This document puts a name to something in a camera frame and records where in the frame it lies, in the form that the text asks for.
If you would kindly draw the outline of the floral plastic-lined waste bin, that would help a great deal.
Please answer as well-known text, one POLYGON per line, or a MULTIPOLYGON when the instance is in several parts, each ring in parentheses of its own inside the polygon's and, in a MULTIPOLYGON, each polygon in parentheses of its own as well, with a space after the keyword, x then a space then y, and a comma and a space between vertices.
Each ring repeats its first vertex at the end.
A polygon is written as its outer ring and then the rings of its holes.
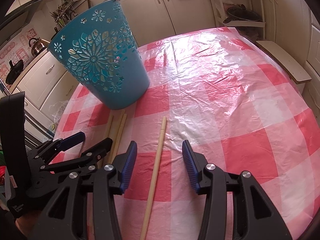
POLYGON ((63 115, 67 105, 68 105, 68 100, 58 101, 57 103, 50 105, 50 107, 49 107, 50 116, 53 118, 55 128, 57 128, 57 126, 61 120, 61 116, 63 115))

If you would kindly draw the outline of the utensil rack on counter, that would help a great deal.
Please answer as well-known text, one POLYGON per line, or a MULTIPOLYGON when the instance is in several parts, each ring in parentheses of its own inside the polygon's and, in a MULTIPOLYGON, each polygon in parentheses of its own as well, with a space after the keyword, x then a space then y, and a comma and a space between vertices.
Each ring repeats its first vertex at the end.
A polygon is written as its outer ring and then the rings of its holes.
POLYGON ((61 4, 50 15, 54 19, 55 31, 60 31, 67 23, 71 22, 71 16, 76 16, 75 4, 81 0, 61 0, 61 4))

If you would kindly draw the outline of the black pan on cart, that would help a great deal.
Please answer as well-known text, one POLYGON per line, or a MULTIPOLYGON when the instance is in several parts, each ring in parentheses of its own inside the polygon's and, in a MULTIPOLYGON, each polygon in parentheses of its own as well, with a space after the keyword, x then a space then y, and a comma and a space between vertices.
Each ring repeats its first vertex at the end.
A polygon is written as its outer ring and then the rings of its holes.
POLYGON ((261 17, 254 11, 246 9, 244 5, 234 6, 227 9, 228 17, 223 21, 227 24, 231 21, 259 22, 261 17))

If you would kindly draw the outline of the black wok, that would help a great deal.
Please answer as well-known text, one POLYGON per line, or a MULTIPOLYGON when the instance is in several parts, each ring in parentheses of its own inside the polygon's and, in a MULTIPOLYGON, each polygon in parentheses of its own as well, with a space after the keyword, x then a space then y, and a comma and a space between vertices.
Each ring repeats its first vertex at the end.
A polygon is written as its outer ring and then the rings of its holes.
POLYGON ((9 65, 10 65, 10 71, 7 74, 5 83, 8 85, 12 85, 16 81, 16 79, 19 77, 21 72, 23 72, 24 62, 23 60, 19 60, 16 64, 13 64, 13 62, 10 60, 9 65))

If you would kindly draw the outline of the beige wooden chopstick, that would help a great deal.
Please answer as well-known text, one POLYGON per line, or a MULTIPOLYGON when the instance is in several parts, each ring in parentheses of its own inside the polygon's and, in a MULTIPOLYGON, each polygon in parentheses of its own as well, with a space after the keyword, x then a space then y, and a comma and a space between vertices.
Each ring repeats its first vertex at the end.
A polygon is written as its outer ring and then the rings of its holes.
POLYGON ((114 148, 113 148, 113 151, 112 151, 112 155, 110 157, 110 163, 113 163, 113 161, 114 161, 114 159, 115 159, 115 157, 116 157, 116 155, 118 153, 118 148, 119 148, 119 145, 120 145, 121 136, 123 134, 123 130, 124 130, 126 119, 127 119, 127 114, 124 113, 123 118, 122 118, 121 123, 120 123, 120 126, 119 126, 119 129, 118 129, 118 133, 117 133, 117 137, 116 137, 116 140, 115 140, 115 145, 114 145, 114 148))
MULTIPOLYGON (((104 137, 103 137, 104 139, 109 137, 109 133, 110 133, 111 126, 112 126, 112 121, 113 121, 113 115, 110 114, 108 117, 108 121, 107 121, 106 131, 105 131, 104 137)), ((98 161, 98 163, 97 163, 98 168, 102 168, 102 165, 103 165, 105 159, 106 159, 106 157, 103 157, 102 159, 100 159, 98 161)))
POLYGON ((158 144, 157 144, 157 151, 156 151, 155 162, 154 162, 152 176, 151 176, 150 188, 149 188, 148 198, 147 198, 147 202, 146 202, 146 208, 145 208, 145 213, 144 213, 144 218, 143 218, 142 229, 140 232, 140 238, 139 238, 140 240, 146 239, 146 234, 148 231, 151 210, 152 210, 152 205, 153 205, 153 199, 154 199, 155 189, 156 189, 156 184, 157 184, 158 171, 159 171, 160 162, 161 162, 161 155, 162 155, 162 151, 163 151, 163 143, 164 143, 164 138, 165 138, 166 125, 167 125, 167 118, 164 116, 162 119, 162 123, 161 123, 161 130, 160 130, 158 144))
POLYGON ((110 157, 112 155, 112 151, 113 151, 113 148, 114 148, 114 145, 115 145, 115 140, 116 140, 116 137, 117 137, 118 129, 119 129, 119 126, 120 126, 120 123, 121 123, 121 120, 123 118, 124 113, 125 113, 125 110, 121 110, 119 112, 119 116, 118 116, 117 119, 115 119, 115 117, 113 116, 112 126, 111 126, 111 130, 110 130, 110 133, 109 133, 109 138, 112 139, 113 142, 112 142, 111 150, 107 154, 106 159, 105 159, 105 161, 103 163, 104 165, 110 164, 110 157))

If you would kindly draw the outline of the white tiered storage cart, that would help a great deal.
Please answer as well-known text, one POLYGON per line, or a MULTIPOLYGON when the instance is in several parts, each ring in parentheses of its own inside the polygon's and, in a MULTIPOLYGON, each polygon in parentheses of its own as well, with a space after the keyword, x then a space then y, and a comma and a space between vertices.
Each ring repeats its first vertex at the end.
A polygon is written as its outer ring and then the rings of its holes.
POLYGON ((263 0, 210 0, 218 27, 255 28, 258 38, 266 35, 263 0))

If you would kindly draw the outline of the wooden stool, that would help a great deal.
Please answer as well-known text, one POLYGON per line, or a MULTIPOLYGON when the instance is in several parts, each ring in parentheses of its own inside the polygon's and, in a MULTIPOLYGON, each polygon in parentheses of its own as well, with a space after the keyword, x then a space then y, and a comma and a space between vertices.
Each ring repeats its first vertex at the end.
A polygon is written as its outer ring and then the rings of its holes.
POLYGON ((305 84, 311 81, 311 76, 306 70, 276 43, 272 41, 257 41, 256 44, 283 68, 290 79, 297 85, 300 94, 302 94, 305 84))

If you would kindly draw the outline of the pink checkered plastic tablecloth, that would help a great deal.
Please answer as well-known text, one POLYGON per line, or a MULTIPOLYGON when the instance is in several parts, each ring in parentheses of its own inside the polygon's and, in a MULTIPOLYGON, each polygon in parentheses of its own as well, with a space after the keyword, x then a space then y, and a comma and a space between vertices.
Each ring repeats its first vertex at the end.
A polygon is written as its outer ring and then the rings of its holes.
POLYGON ((147 239, 197 239, 205 197, 191 188, 182 142, 224 171, 248 170, 297 239, 319 209, 319 126, 292 81, 235 29, 140 47, 150 86, 127 107, 119 152, 138 156, 116 196, 123 239, 139 239, 162 119, 167 119, 147 239))

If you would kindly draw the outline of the teal perforated plastic basket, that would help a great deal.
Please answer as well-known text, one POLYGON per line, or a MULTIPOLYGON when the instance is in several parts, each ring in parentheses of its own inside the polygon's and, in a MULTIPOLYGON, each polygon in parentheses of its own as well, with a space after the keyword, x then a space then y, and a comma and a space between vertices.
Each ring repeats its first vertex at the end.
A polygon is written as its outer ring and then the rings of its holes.
POLYGON ((48 51, 109 109, 136 102, 150 80, 120 0, 108 0, 76 16, 48 51))

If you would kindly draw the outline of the metal kettle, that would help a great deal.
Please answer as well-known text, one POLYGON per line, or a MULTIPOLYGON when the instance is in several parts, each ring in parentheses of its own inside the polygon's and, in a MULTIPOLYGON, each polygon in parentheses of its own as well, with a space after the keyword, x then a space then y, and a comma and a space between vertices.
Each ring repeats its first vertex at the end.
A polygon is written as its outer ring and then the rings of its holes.
POLYGON ((42 38, 33 37, 29 40, 28 44, 29 44, 29 47, 31 48, 31 54, 33 55, 33 57, 37 57, 41 52, 43 52, 48 47, 50 42, 42 38))

